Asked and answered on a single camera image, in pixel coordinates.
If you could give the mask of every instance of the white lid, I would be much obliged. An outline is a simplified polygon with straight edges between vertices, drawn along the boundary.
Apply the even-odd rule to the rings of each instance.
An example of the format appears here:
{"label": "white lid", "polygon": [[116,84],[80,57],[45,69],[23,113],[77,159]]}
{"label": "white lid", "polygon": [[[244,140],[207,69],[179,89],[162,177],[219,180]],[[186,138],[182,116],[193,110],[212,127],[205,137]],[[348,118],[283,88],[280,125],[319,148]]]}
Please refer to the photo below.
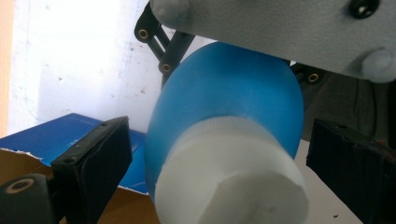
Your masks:
{"label": "white lid", "polygon": [[201,121],[172,147],[155,206],[162,224],[304,223],[304,179],[261,125],[236,117]]}

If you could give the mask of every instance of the blue bottle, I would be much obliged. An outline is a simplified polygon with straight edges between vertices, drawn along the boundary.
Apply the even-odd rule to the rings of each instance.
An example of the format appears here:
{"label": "blue bottle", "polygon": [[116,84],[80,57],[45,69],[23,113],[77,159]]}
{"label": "blue bottle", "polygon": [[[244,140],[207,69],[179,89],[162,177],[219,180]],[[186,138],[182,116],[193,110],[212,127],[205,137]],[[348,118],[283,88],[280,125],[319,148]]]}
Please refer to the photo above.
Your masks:
{"label": "blue bottle", "polygon": [[304,180],[292,160],[303,119],[284,61],[220,42],[195,51],[148,128],[146,180],[160,221],[303,223]]}

